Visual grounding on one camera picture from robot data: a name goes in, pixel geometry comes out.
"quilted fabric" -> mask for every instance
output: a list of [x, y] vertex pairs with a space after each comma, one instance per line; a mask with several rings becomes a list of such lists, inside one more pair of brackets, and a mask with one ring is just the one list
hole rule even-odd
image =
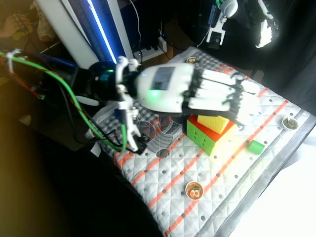
[[[183, 55], [198, 58], [198, 68], [227, 74], [236, 72], [198, 49]], [[119, 154], [100, 143], [142, 196], [165, 236], [215, 236], [260, 175], [299, 131], [283, 131], [281, 120], [284, 116], [294, 116], [300, 126], [309, 118], [308, 112], [259, 86], [260, 105], [252, 123], [237, 131], [223, 149], [211, 157], [183, 134], [183, 118], [154, 116], [137, 102], [138, 126], [150, 137], [145, 152], [140, 156], [129, 152]], [[114, 116], [100, 125], [105, 132], [119, 130]], [[260, 155], [246, 149], [253, 139], [265, 144]], [[204, 187], [201, 200], [192, 201], [186, 197], [184, 188], [190, 181], [198, 181]]]

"white zip tie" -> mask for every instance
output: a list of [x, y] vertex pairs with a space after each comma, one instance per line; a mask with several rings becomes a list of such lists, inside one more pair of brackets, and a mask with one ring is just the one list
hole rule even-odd
[[8, 59], [8, 67], [9, 67], [9, 71], [14, 74], [14, 71], [13, 71], [13, 62], [12, 62], [12, 58], [14, 57], [15, 54], [17, 53], [20, 53], [21, 50], [16, 48], [15, 50], [13, 50], [12, 52], [8, 52], [6, 54], [6, 57]]

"blue light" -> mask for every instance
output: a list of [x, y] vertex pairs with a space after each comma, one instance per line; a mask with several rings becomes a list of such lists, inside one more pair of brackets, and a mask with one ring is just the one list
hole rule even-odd
[[101, 35], [102, 35], [102, 37], [103, 37], [104, 43], [106, 44], [106, 46], [107, 46], [107, 48], [108, 48], [108, 50], [109, 50], [109, 53], [110, 53], [110, 55], [111, 55], [111, 57], [112, 57], [113, 62], [116, 64], [116, 63], [117, 63], [117, 60], [116, 60], [116, 58], [115, 58], [115, 56], [114, 56], [114, 54], [113, 54], [113, 51], [112, 51], [111, 46], [110, 46], [110, 44], [109, 44], [108, 38], [107, 38], [106, 35], [105, 35], [105, 32], [104, 32], [104, 30], [103, 30], [103, 27], [102, 27], [101, 22], [100, 22], [99, 17], [98, 17], [98, 14], [97, 14], [97, 12], [95, 11], [95, 8], [94, 8], [94, 6], [93, 6], [92, 0], [87, 0], [87, 1], [88, 1], [88, 3], [90, 4], [90, 9], [91, 9], [92, 14], [93, 14], [93, 16], [94, 16], [95, 22], [97, 23], [97, 25], [98, 25], [98, 27], [99, 27], [99, 30], [100, 30]]

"white cable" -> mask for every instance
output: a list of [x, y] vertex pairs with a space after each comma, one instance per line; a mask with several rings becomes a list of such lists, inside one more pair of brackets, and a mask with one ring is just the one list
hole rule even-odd
[[197, 45], [197, 48], [203, 43], [203, 41], [205, 40], [205, 37], [207, 36], [207, 34], [208, 34], [208, 32], [209, 32], [210, 29], [211, 29], [211, 26], [209, 26], [209, 28], [208, 28], [208, 30], [207, 30], [205, 36], [203, 37], [201, 43], [199, 43], [199, 44]]
[[13, 50], [12, 52], [8, 52], [8, 53], [6, 54], [6, 57], [7, 57], [7, 59], [8, 59], [9, 71], [10, 71], [12, 74], [14, 74], [12, 57], [14, 57], [14, 55], [15, 55], [16, 53], [20, 53], [20, 52], [21, 52], [21, 51], [16, 48], [16, 49]]
[[139, 44], [140, 44], [140, 41], [142, 41], [142, 35], [140, 34], [140, 31], [139, 31], [139, 17], [138, 17], [138, 12], [137, 12], [137, 9], [133, 3], [132, 0], [129, 0], [130, 3], [133, 5], [134, 9], [135, 9], [135, 12], [136, 12], [136, 16], [137, 16], [137, 21], [138, 21], [138, 34], [139, 34]]

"person's foot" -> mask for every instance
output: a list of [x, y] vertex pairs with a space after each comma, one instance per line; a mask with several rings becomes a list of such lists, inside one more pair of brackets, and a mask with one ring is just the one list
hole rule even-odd
[[36, 8], [38, 11], [38, 19], [39, 19], [39, 26], [38, 26], [38, 36], [40, 41], [42, 42], [49, 42], [53, 41], [56, 38], [56, 33], [54, 32], [53, 28], [51, 27], [50, 23], [44, 16], [44, 14], [40, 11], [37, 3], [34, 1], [30, 9]]

